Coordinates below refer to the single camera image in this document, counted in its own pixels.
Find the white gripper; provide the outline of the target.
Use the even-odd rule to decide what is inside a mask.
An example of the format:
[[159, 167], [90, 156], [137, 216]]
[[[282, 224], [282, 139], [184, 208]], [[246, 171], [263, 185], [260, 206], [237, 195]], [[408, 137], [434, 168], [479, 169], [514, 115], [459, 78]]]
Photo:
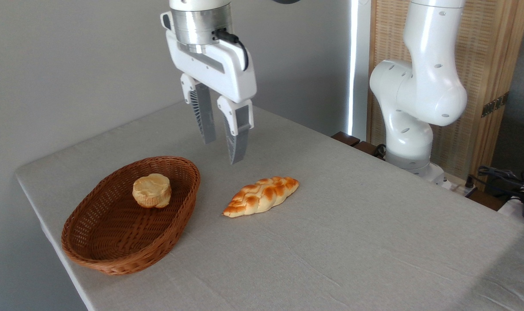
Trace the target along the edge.
[[161, 14], [160, 22], [166, 31], [171, 59], [175, 67], [183, 72], [180, 80], [184, 99], [193, 109], [204, 143], [209, 144], [216, 139], [210, 95], [212, 89], [223, 95], [219, 96], [217, 106], [226, 120], [230, 163], [234, 165], [242, 161], [246, 155], [249, 130], [254, 128], [250, 99], [257, 93], [250, 52], [238, 44], [218, 41], [206, 45], [204, 53], [193, 53], [177, 40], [170, 12]]

